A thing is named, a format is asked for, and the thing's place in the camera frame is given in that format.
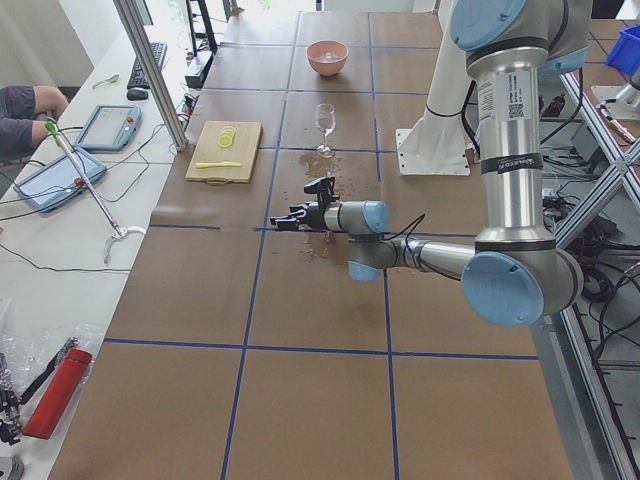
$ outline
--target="wooden cutting board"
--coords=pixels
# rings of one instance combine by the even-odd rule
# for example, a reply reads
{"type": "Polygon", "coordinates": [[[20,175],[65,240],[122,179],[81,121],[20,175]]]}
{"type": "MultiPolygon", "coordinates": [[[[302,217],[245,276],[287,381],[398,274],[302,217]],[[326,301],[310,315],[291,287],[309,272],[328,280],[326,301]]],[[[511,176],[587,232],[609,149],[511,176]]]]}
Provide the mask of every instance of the wooden cutting board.
{"type": "Polygon", "coordinates": [[[248,183],[256,160],[262,124],[257,122],[205,122],[185,178],[192,182],[208,180],[248,183]],[[235,128],[233,145],[218,145],[218,137],[225,127],[235,128]],[[196,168],[198,163],[238,162],[239,167],[196,168]]]}

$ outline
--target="red thermos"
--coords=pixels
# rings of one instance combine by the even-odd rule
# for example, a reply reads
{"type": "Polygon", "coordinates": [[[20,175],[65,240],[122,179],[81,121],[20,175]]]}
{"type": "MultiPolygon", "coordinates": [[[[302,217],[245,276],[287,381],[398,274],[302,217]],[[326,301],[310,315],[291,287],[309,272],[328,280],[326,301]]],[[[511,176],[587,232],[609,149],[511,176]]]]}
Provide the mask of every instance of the red thermos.
{"type": "Polygon", "coordinates": [[[69,350],[27,426],[22,430],[24,435],[44,439],[51,437],[73,392],[91,363],[91,358],[91,354],[84,350],[69,350]]]}

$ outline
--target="person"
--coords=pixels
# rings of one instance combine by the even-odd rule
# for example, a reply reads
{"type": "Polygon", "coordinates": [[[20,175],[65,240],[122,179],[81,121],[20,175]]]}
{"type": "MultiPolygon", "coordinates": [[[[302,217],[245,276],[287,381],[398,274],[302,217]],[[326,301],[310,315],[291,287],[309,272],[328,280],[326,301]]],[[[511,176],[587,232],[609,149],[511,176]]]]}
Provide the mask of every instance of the person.
{"type": "Polygon", "coordinates": [[[9,86],[0,89],[0,156],[28,153],[47,137],[39,114],[60,118],[69,102],[56,87],[9,86]]]}

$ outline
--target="label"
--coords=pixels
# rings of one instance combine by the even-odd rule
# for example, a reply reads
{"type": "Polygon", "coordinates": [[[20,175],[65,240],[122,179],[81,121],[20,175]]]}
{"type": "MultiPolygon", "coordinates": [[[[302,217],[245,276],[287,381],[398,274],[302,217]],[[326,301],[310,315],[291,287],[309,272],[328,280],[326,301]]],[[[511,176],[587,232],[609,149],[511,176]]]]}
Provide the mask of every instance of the label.
{"type": "Polygon", "coordinates": [[[502,108],[498,121],[531,120],[531,74],[529,72],[511,72],[500,78],[498,95],[502,108]]]}
{"type": "Polygon", "coordinates": [[[515,172],[516,170],[542,170],[544,166],[543,157],[539,153],[530,153],[527,155],[509,155],[507,157],[488,158],[481,162],[481,171],[485,173],[497,172],[498,175],[503,173],[515,172]]]}
{"type": "Polygon", "coordinates": [[[478,85],[478,118],[480,125],[496,118],[493,82],[483,82],[482,85],[478,85]]]}

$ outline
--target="lemon slice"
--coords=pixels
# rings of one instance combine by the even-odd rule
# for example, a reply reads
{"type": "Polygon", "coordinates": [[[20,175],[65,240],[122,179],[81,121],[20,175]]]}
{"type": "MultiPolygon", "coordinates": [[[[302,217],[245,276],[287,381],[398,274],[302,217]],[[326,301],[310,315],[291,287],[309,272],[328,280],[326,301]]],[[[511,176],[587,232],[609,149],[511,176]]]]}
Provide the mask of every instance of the lemon slice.
{"type": "Polygon", "coordinates": [[[233,139],[236,136],[236,129],[234,127],[224,127],[218,135],[218,146],[220,148],[229,148],[233,145],[233,139]]]}

